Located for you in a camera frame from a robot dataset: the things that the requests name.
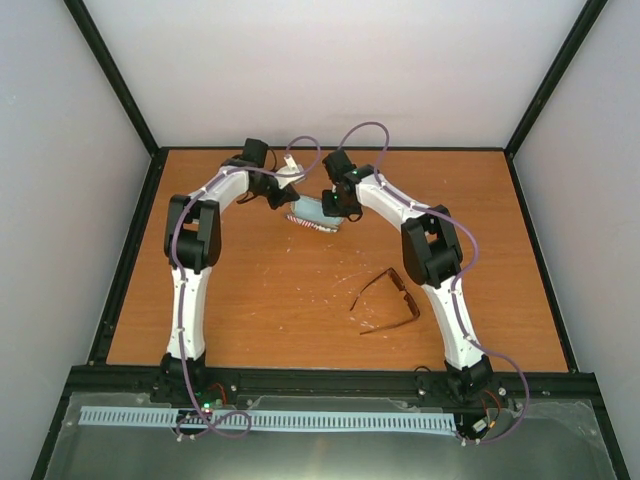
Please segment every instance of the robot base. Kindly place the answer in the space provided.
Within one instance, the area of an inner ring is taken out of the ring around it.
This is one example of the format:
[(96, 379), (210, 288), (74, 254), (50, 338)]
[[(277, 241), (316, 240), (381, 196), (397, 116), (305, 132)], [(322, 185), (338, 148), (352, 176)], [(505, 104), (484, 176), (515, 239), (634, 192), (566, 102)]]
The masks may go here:
[[(206, 386), (206, 366), (204, 364), (206, 352), (203, 352), (197, 359), (187, 359), (187, 372), (191, 385), (196, 392), (201, 391)], [(182, 372), (182, 361), (172, 357), (169, 352), (165, 353), (160, 362), (163, 376), (170, 382), (184, 384), (184, 373)]]
[(470, 395), (485, 388), (493, 376), (491, 362), (486, 355), (482, 355), (482, 359), (475, 365), (462, 370), (452, 367), (446, 361), (444, 365), (449, 373), (447, 379), (449, 392), (458, 402), (464, 402)]

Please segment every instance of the black motor joint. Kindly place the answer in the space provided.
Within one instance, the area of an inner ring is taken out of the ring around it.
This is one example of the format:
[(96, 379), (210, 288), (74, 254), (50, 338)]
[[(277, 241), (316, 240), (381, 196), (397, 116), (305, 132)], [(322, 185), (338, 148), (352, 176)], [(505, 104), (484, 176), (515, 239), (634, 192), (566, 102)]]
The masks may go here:
[[(269, 145), (261, 140), (247, 138), (242, 149), (242, 153), (226, 160), (223, 166), (264, 168)], [(300, 199), (300, 195), (293, 188), (292, 184), (280, 188), (278, 179), (273, 175), (262, 172), (249, 171), (248, 191), (256, 196), (265, 197), (269, 207), (275, 210), (285, 203), (295, 202)]]
[[(205, 357), (206, 354), (203, 353), (199, 358), (186, 359), (187, 374), (196, 391), (201, 391), (207, 383), (207, 368), (204, 363)], [(165, 353), (160, 361), (160, 370), (164, 379), (174, 387), (184, 387), (184, 371), (182, 370), (182, 360), (180, 358), (171, 356), (169, 352)]]
[(447, 369), (447, 386), (451, 396), (458, 402), (467, 401), (472, 395), (486, 388), (493, 376), (493, 369), (489, 357), (482, 355), (480, 361), (462, 370), (444, 362)]
[(333, 190), (322, 191), (322, 213), (327, 217), (359, 220), (362, 217), (362, 205), (356, 195), (356, 185), (364, 177), (373, 174), (373, 167), (365, 165), (358, 168), (342, 149), (329, 154), (322, 163), (334, 185)]

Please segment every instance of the orange wooden surface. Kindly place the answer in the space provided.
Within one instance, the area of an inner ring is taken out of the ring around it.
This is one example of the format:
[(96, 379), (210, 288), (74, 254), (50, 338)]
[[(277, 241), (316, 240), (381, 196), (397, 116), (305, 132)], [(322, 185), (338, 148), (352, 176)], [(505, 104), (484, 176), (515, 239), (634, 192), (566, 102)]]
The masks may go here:
[[(237, 152), (173, 150), (169, 154), (124, 302), (110, 364), (158, 364), (171, 327), (173, 290), (163, 253), (169, 198), (203, 185)], [(296, 151), (310, 165), (313, 151)], [(362, 165), (375, 152), (353, 151)], [(408, 195), (442, 203), (480, 244), (480, 261), (465, 278), (476, 333), (527, 371), (566, 371), (504, 156), (499, 152), (390, 152), (382, 167)], [(322, 165), (300, 193), (319, 197), (330, 183)], [(230, 206), (223, 214), (223, 247), (209, 281), (207, 365), (279, 368), (443, 369), (444, 348), (429, 301), (402, 267), (400, 234), (365, 211), (336, 234), (294, 225), (266, 200)], [(459, 232), (465, 263), (470, 242)], [(393, 266), (416, 298), (420, 319), (397, 330), (361, 336), (367, 325), (409, 315), (390, 281), (371, 287), (353, 312), (359, 289)], [(509, 370), (493, 361), (497, 370)]]

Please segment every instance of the brown sunglasses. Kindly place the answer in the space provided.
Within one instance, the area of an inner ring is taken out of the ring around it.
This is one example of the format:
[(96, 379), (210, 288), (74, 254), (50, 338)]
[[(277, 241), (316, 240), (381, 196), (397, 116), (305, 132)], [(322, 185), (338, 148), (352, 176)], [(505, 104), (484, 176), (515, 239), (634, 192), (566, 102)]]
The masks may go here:
[(360, 335), (366, 335), (368, 333), (380, 332), (382, 330), (391, 330), (392, 328), (398, 328), (398, 327), (401, 327), (401, 326), (406, 325), (408, 323), (415, 322), (420, 317), (420, 309), (418, 308), (418, 304), (416, 303), (415, 299), (411, 296), (411, 294), (407, 290), (407, 287), (405, 286), (404, 282), (402, 281), (402, 278), (400, 278), (400, 275), (398, 275), (398, 272), (396, 272), (396, 270), (393, 267), (387, 268), (384, 272), (382, 272), (376, 278), (374, 278), (369, 283), (367, 283), (362, 288), (362, 290), (360, 290), (360, 293), (358, 293), (358, 295), (356, 296), (356, 298), (353, 301), (353, 304), (351, 305), (351, 308), (349, 309), (349, 311), (354, 309), (354, 307), (356, 306), (356, 303), (358, 302), (358, 299), (360, 298), (362, 293), (367, 288), (369, 288), (371, 285), (373, 285), (378, 280), (380, 280), (382, 277), (384, 277), (385, 275), (389, 275), (389, 278), (391, 278), (391, 281), (394, 283), (394, 285), (396, 286), (398, 291), (404, 292), (404, 299), (407, 302), (407, 305), (409, 306), (409, 310), (411, 310), (412, 317), (409, 320), (403, 320), (402, 322), (399, 322), (399, 323), (394, 323), (392, 325), (385, 325), (383, 327), (372, 328), (371, 330), (367, 330), (366, 332), (360, 332)]

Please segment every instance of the purple cable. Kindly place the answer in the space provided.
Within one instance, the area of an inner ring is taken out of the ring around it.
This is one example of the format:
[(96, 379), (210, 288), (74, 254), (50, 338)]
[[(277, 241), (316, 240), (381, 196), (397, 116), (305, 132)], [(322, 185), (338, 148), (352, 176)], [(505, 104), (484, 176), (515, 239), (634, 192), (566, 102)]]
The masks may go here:
[[(205, 413), (205, 415), (213, 415), (213, 413), (208, 413), (208, 412), (203, 412), (203, 413)], [(187, 435), (185, 433), (182, 433), (182, 431), (180, 430), (180, 427), (182, 425), (184, 425), (185, 423), (187, 423), (187, 421), (189, 421), (190, 418), (191, 418), (191, 416), (185, 415), (182, 420), (180, 420), (178, 423), (176, 423), (176, 428), (173, 429), (173, 433), (175, 433), (176, 436), (179, 437), (180, 435), (182, 435), (182, 436), (185, 436), (185, 437), (193, 438), (195, 440), (196, 438), (200, 438), (203, 435), (206, 435), (207, 433), (211, 433), (211, 430), (209, 430), (208, 428), (205, 428), (204, 430), (200, 430), (198, 433), (192, 433), (192, 434), (189, 434), (189, 435)]]
[[(178, 217), (178, 221), (176, 222), (176, 227), (173, 230), (173, 238), (171, 240), (171, 259), (175, 263), (176, 268), (180, 271), (180, 279), (181, 279), (180, 292), (178, 294), (178, 344), (180, 346), (180, 362), (182, 364), (182, 373), (184, 374), (184, 382), (185, 382), (185, 386), (187, 387), (187, 393), (189, 394), (189, 399), (191, 400), (193, 408), (195, 409), (196, 413), (198, 414), (198, 416), (202, 420), (203, 424), (207, 427), (206, 430), (204, 430), (203, 432), (200, 432), (200, 433), (198, 433), (196, 435), (193, 435), (192, 438), (199, 437), (199, 436), (201, 436), (201, 435), (203, 435), (205, 433), (209, 433), (209, 432), (214, 432), (214, 433), (216, 433), (216, 434), (218, 434), (218, 435), (220, 435), (222, 437), (226, 437), (226, 438), (242, 438), (242, 437), (244, 437), (245, 435), (247, 435), (249, 433), (249, 431), (251, 430), (252, 423), (251, 423), (251, 416), (248, 413), (246, 413), (246, 412), (244, 412), (242, 410), (226, 413), (226, 414), (218, 417), (218, 419), (216, 419), (215, 422), (213, 422), (213, 423), (209, 422), (209, 419), (207, 418), (206, 414), (200, 408), (200, 405), (198, 404), (198, 400), (196, 398), (195, 392), (193, 391), (193, 385), (191, 384), (191, 379), (189, 378), (189, 373), (188, 373), (188, 370), (187, 370), (187, 355), (186, 355), (186, 348), (185, 348), (185, 344), (184, 344), (184, 335), (183, 335), (184, 328), (182, 326), (183, 325), (182, 311), (183, 311), (183, 306), (184, 306), (184, 289), (185, 289), (185, 283), (186, 283), (187, 276), (186, 276), (186, 273), (185, 273), (185, 270), (184, 270), (184, 265), (182, 265), (182, 263), (180, 263), (180, 260), (178, 259), (178, 236), (180, 235), (180, 229), (182, 228), (182, 224), (184, 223), (185, 219), (187, 218), (187, 215), (189, 214), (189, 212), (191, 211), (191, 209), (193, 208), (195, 203), (209, 189), (214, 187), (218, 182), (220, 182), (227, 175), (230, 175), (232, 173), (239, 172), (239, 171), (251, 171), (251, 172), (264, 173), (265, 175), (270, 175), (272, 177), (291, 178), (291, 177), (298, 177), (300, 175), (306, 176), (320, 162), (320, 159), (322, 157), (322, 149), (320, 148), (320, 143), (315, 138), (310, 137), (308, 135), (301, 135), (301, 136), (296, 137), (293, 140), (291, 140), (291, 142), (289, 142), (289, 145), (287, 145), (285, 153), (288, 153), (289, 150), (291, 149), (291, 147), (294, 144), (296, 144), (297, 142), (299, 142), (300, 140), (310, 140), (310, 141), (312, 141), (315, 144), (316, 149), (317, 149), (316, 159), (314, 160), (314, 162), (311, 164), (311, 166), (309, 168), (304, 169), (299, 173), (288, 173), (288, 174), (276, 173), (276, 172), (272, 172), (271, 170), (267, 170), (265, 168), (258, 168), (258, 167), (236, 167), (236, 168), (229, 169), (224, 174), (216, 175), (215, 177), (213, 177), (200, 190), (198, 190), (198, 192), (196, 194), (194, 194), (191, 197), (191, 199), (189, 200), (187, 205), (184, 207), (184, 210), (182, 210), (182, 213)], [(223, 432), (223, 431), (221, 431), (220, 429), (217, 428), (218, 425), (220, 425), (220, 423), (222, 423), (224, 420), (226, 420), (227, 418), (229, 418), (229, 417), (231, 417), (233, 415), (241, 415), (241, 416), (243, 416), (243, 417), (245, 417), (247, 419), (247, 429), (246, 430), (244, 430), (243, 432), (241, 432), (239, 434), (230, 435), (230, 434), (228, 434), (226, 432)]]
[[(451, 293), (451, 299), (453, 301), (453, 309), (454, 309), (454, 311), (456, 313), (456, 320), (458, 321), (458, 326), (460, 327), (460, 330), (462, 331), (462, 335), (464, 337), (468, 337), (469, 336), (469, 332), (467, 331), (467, 329), (464, 326), (464, 323), (462, 322), (462, 315), (460, 314), (460, 306), (458, 305), (458, 298), (457, 298), (457, 296), (455, 294), (455, 291), (456, 291), (456, 285), (458, 284), (458, 282), (478, 262), (478, 255), (479, 255), (478, 242), (476, 241), (476, 239), (473, 236), (473, 234), (469, 231), (469, 229), (467, 227), (465, 227), (463, 224), (461, 224), (459, 221), (455, 220), (452, 217), (449, 217), (448, 215), (445, 215), (445, 214), (440, 213), (440, 212), (436, 212), (435, 210), (432, 210), (432, 209), (427, 208), (427, 207), (423, 207), (423, 206), (420, 206), (420, 205), (413, 205), (412, 206), (410, 201), (408, 201), (402, 195), (398, 194), (393, 189), (389, 188), (386, 185), (386, 183), (383, 182), (380, 179), (379, 167), (380, 167), (380, 164), (382, 163), (382, 160), (384, 159), (385, 154), (387, 153), (387, 150), (389, 148), (389, 140), (390, 140), (389, 129), (387, 129), (387, 127), (384, 126), (382, 123), (380, 123), (380, 122), (363, 122), (363, 123), (360, 123), (359, 125), (356, 125), (355, 127), (353, 127), (351, 130), (349, 130), (347, 132), (347, 134), (344, 136), (344, 138), (340, 142), (340, 145), (339, 145), (338, 148), (341, 148), (344, 145), (344, 143), (347, 141), (347, 139), (351, 136), (351, 134), (354, 133), (356, 130), (359, 130), (360, 128), (366, 127), (366, 126), (369, 126), (369, 125), (380, 127), (382, 129), (382, 131), (384, 132), (384, 134), (385, 134), (384, 146), (382, 147), (382, 150), (378, 154), (378, 158), (376, 159), (376, 162), (373, 165), (373, 175), (374, 175), (374, 177), (376, 179), (376, 182), (378, 182), (378, 184), (382, 187), (382, 189), (385, 192), (387, 192), (389, 195), (391, 195), (393, 198), (398, 200), (400, 203), (405, 205), (406, 207), (413, 208), (415, 210), (418, 210), (419, 212), (428, 213), (429, 215), (433, 215), (434, 217), (440, 218), (442, 220), (445, 220), (445, 221), (451, 223), (455, 227), (457, 227), (460, 230), (462, 230), (464, 232), (464, 234), (467, 237), (469, 237), (469, 240), (471, 241), (471, 245), (473, 246), (473, 257), (471, 258), (471, 261), (469, 262), (469, 264), (466, 267), (464, 267), (462, 270), (460, 270), (460, 273), (458, 273), (454, 277), (453, 281), (451, 282), (451, 292), (452, 292)], [(522, 412), (521, 412), (520, 416), (516, 419), (515, 423), (511, 426), (511, 428), (509, 428), (509, 430), (507, 430), (506, 432), (503, 432), (502, 434), (500, 434), (500, 435), (498, 435), (496, 437), (490, 438), (488, 440), (483, 440), (481, 442), (482, 444), (488, 445), (488, 444), (491, 444), (491, 443), (495, 443), (498, 440), (501, 440), (501, 439), (511, 435), (516, 430), (516, 428), (518, 428), (518, 426), (522, 423), (522, 421), (524, 420), (524, 417), (525, 417), (525, 415), (527, 413), (527, 410), (529, 409), (529, 401), (530, 401), (529, 382), (527, 382), (527, 379), (524, 376), (524, 372), (522, 371), (520, 366), (518, 366), (518, 364), (511, 357), (509, 357), (508, 355), (505, 355), (504, 353), (494, 352), (493, 350), (489, 350), (488, 348), (483, 347), (482, 345), (480, 345), (480, 343), (478, 343), (477, 341), (472, 340), (472, 339), (469, 339), (468, 342), (471, 345), (473, 345), (474, 347), (476, 347), (478, 350), (480, 350), (481, 352), (483, 352), (483, 353), (485, 353), (485, 354), (487, 354), (489, 356), (492, 356), (492, 357), (502, 358), (503, 360), (506, 360), (508, 363), (510, 363), (511, 366), (518, 373), (518, 376), (520, 377), (520, 380), (522, 380), (522, 385), (524, 387), (525, 402), (524, 402), (524, 406), (522, 407)]]

